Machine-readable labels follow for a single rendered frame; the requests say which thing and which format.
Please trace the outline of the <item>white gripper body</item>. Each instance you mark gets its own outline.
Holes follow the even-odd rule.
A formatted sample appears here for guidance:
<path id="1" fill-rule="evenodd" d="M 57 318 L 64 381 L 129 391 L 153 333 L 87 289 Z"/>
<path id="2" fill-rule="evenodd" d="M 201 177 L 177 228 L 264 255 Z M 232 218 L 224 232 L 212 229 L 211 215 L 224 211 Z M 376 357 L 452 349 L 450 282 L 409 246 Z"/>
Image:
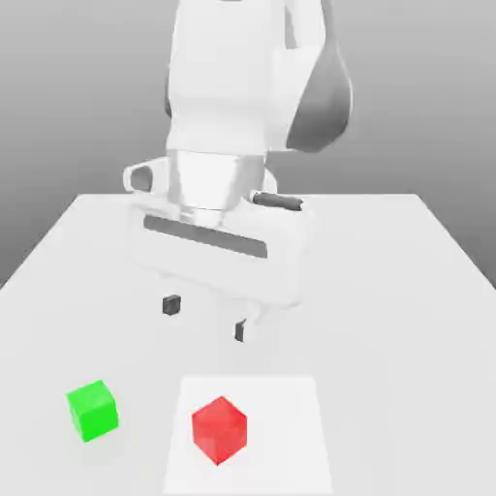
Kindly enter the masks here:
<path id="1" fill-rule="evenodd" d="M 128 207 L 128 248 L 137 263 L 232 297 L 286 307 L 302 300 L 313 211 L 242 201 L 218 230 L 170 220 L 161 201 Z"/>

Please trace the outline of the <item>small red cube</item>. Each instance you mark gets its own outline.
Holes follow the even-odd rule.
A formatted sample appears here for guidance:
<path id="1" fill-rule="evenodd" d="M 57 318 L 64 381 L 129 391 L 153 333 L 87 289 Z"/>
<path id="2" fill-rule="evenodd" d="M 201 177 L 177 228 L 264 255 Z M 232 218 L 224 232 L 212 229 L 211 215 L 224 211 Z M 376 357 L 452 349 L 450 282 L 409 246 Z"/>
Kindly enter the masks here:
<path id="1" fill-rule="evenodd" d="M 192 414 L 195 445 L 220 465 L 247 446 L 248 421 L 225 396 L 219 396 Z"/>

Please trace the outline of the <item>small green cube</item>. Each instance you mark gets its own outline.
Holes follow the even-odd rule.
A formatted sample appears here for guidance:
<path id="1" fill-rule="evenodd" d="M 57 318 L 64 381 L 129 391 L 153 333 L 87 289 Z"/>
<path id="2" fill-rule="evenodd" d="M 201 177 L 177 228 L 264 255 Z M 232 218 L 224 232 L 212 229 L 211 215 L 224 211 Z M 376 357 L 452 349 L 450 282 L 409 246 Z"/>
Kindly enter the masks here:
<path id="1" fill-rule="evenodd" d="M 68 392 L 66 399 L 72 422 L 83 442 L 92 441 L 118 427 L 115 399 L 102 380 Z"/>

